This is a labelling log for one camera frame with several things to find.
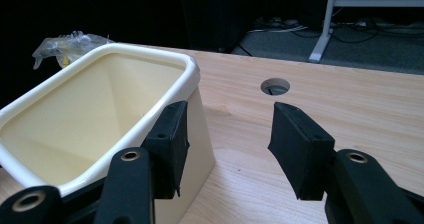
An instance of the gray carpet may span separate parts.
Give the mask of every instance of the gray carpet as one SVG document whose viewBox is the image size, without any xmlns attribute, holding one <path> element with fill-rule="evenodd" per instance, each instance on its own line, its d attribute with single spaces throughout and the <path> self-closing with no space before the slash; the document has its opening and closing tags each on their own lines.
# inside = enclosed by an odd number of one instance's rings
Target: gray carpet
<svg viewBox="0 0 424 224">
<path fill-rule="evenodd" d="M 424 75 L 424 25 L 390 28 L 334 28 L 320 64 Z M 268 29 L 247 33 L 236 55 L 308 62 L 319 32 Z"/>
</svg>

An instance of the table top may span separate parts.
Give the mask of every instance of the table top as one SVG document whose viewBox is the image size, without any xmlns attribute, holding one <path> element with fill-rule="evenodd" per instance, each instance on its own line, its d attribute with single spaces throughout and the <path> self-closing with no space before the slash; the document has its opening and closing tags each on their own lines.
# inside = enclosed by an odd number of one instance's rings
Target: table top
<svg viewBox="0 0 424 224">
<path fill-rule="evenodd" d="M 168 50 L 200 67 L 216 158 L 181 223 L 327 223 L 324 200 L 297 200 L 267 149 L 275 102 L 302 109 L 335 138 L 336 150 L 370 154 L 397 185 L 424 196 L 424 76 Z M 263 93 L 270 78 L 288 81 L 289 91 Z M 0 202 L 21 189 L 0 170 Z"/>
</svg>

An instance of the desk grommet hole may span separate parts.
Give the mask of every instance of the desk grommet hole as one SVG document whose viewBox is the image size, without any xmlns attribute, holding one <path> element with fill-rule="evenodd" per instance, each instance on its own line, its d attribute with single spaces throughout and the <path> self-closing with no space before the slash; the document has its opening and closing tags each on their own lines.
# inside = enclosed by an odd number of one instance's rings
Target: desk grommet hole
<svg viewBox="0 0 424 224">
<path fill-rule="evenodd" d="M 279 96 L 287 93 L 290 89 L 290 83 L 282 78 L 270 78 L 261 84 L 263 93 L 270 96 Z"/>
</svg>

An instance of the plastic bag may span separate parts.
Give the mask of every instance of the plastic bag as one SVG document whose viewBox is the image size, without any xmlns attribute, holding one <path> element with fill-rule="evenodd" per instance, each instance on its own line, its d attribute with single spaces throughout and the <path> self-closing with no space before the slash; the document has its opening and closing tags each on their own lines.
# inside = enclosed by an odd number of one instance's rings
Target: plastic bag
<svg viewBox="0 0 424 224">
<path fill-rule="evenodd" d="M 44 58 L 56 56 L 57 62 L 62 68 L 67 67 L 89 51 L 114 41 L 109 38 L 74 31 L 70 35 L 57 38 L 45 38 L 40 46 L 34 51 L 34 70 L 37 69 Z"/>
</svg>

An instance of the rectangular bin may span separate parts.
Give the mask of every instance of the rectangular bin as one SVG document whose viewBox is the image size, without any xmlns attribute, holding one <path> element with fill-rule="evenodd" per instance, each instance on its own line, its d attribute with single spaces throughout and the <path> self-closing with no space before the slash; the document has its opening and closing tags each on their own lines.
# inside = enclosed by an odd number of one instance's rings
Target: rectangular bin
<svg viewBox="0 0 424 224">
<path fill-rule="evenodd" d="M 0 164 L 24 187 L 66 196 L 106 176 L 112 156 L 140 146 L 165 106 L 187 100 L 181 197 L 156 201 L 158 223 L 178 223 L 214 166 L 199 81 L 190 56 L 99 47 L 0 110 Z"/>
</svg>

